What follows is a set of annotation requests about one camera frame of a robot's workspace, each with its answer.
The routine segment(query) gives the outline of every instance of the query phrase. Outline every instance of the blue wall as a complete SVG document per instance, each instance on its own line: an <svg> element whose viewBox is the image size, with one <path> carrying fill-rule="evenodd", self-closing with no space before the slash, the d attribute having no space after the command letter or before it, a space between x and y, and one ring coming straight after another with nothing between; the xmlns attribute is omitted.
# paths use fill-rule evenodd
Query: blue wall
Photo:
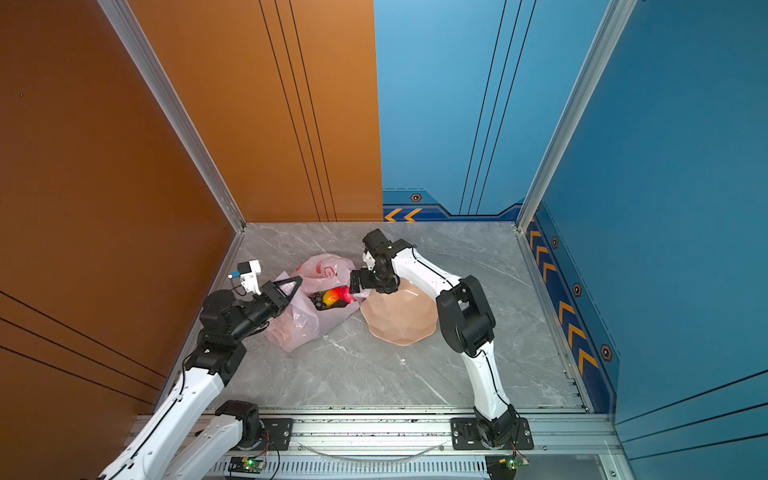
<svg viewBox="0 0 768 480"><path fill-rule="evenodd" d="M638 2L545 194L640 480L768 473L767 45L765 2Z"/></svg>
<svg viewBox="0 0 768 480"><path fill-rule="evenodd" d="M607 0L374 7L384 189L425 190L451 214L519 202Z"/></svg>

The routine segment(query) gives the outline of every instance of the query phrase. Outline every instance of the marble tabletop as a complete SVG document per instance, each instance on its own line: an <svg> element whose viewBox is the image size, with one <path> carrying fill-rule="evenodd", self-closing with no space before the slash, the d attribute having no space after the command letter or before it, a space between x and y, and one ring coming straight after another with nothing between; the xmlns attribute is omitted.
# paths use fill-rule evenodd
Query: marble tabletop
<svg viewBox="0 0 768 480"><path fill-rule="evenodd" d="M582 405L564 374L511 223L249 223L233 264L258 259L260 283L322 252L360 267L362 238L375 228L390 240L414 243L451 273L480 280L495 314L496 361L513 404ZM397 346L371 335L358 311L291 353L263 335L244 344L247 354L213 407L228 399L281 408L473 404L460 355L439 329L410 346Z"/></svg>

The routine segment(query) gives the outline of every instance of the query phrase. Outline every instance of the black mounting plate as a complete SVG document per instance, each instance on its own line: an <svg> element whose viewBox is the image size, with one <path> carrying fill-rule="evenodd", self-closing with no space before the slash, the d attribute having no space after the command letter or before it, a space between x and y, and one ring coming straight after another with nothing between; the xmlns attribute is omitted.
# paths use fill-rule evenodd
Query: black mounting plate
<svg viewBox="0 0 768 480"><path fill-rule="evenodd" d="M490 450L482 444L478 432L478 421L475 418L451 419L451 435L454 450ZM520 417L518 431L500 450L512 450L512 442L515 442L517 450L533 450L533 438L528 419Z"/></svg>
<svg viewBox="0 0 768 480"><path fill-rule="evenodd" d="M261 421L264 428L270 433L270 442L274 444L270 445L270 451L277 448L281 452L285 452L290 444L290 438L293 436L293 419L261 419ZM253 447L243 450L243 452L261 452L265 448L266 438L261 439Z"/></svg>

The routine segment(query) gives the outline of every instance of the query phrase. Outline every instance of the chevron arrow marking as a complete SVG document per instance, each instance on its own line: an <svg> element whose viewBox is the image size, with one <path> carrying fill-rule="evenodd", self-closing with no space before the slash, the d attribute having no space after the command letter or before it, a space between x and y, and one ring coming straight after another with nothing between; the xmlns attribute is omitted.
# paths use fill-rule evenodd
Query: chevron arrow marking
<svg viewBox="0 0 768 480"><path fill-rule="evenodd" d="M551 263L544 262L544 284L547 284L547 270L552 270L553 272L557 272L558 269L554 268L554 265Z"/></svg>
<svg viewBox="0 0 768 480"><path fill-rule="evenodd" d="M540 237L541 232L537 232L536 230L533 230L531 232L531 250L533 250L533 237Z"/></svg>
<svg viewBox="0 0 768 480"><path fill-rule="evenodd" d="M385 218L386 220L389 220L390 222L396 222L397 220L395 220L395 219L394 219L394 218L392 218L392 217L394 217L394 216L395 216L397 213L399 213L399 212L400 212L400 210L402 210L402 208L396 208L396 209L392 210L391 212L389 212L389 215L387 215L387 216L386 216L386 217L384 217L384 218Z"/></svg>
<svg viewBox="0 0 768 480"><path fill-rule="evenodd" d="M586 353L584 350L579 349L578 350L578 371L581 374L581 376L584 376L584 361L587 360L589 363L594 365L596 369L599 369L598 361L594 359L592 355L589 353Z"/></svg>
<svg viewBox="0 0 768 480"><path fill-rule="evenodd" d="M541 252L549 253L549 250L547 250L547 247L536 247L536 265L539 264L541 259Z"/></svg>
<svg viewBox="0 0 768 480"><path fill-rule="evenodd" d="M413 220L413 216L416 215L420 211L422 211L421 208L415 209L413 212L411 212L410 214L406 215L406 220L409 221L409 222L415 222L416 220Z"/></svg>
<svg viewBox="0 0 768 480"><path fill-rule="evenodd" d="M560 300L560 324L563 324L563 310L567 310L568 312L573 313L576 315L576 312L574 312L574 307L568 305L566 302Z"/></svg>
<svg viewBox="0 0 768 480"><path fill-rule="evenodd" d="M587 339L587 336L584 335L584 330L578 328L576 325L571 323L570 325L568 325L568 345L570 345L571 348L574 347L574 333L576 333L576 335L579 335L581 338L585 340Z"/></svg>

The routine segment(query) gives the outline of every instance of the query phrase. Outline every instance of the blue decorative border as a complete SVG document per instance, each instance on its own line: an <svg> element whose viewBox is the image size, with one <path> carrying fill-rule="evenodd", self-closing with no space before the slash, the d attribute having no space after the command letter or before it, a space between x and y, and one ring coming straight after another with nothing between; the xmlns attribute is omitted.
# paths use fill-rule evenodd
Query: blue decorative border
<svg viewBox="0 0 768 480"><path fill-rule="evenodd" d="M544 279L554 311L558 313L563 335L571 347L571 354L587 388L594 412L613 415L616 393L607 374L607 366L617 372L619 360L615 348L607 342L607 335L602 328L584 321L583 311L586 303L589 303L588 309L594 311L594 307L583 288L580 297L573 296L573 283L569 283L564 274L576 270L567 254L559 255L560 252L565 252L559 238L558 248L552 248L552 239L556 236L557 231L549 220L548 212L545 208L540 208L528 225L526 242ZM582 284L577 277L574 283ZM604 344L609 345L614 353L610 362L604 361L600 354L599 348Z"/></svg>
<svg viewBox="0 0 768 480"><path fill-rule="evenodd" d="M519 203L496 215L452 215L425 190L384 190L383 198L389 222L514 222L522 208Z"/></svg>

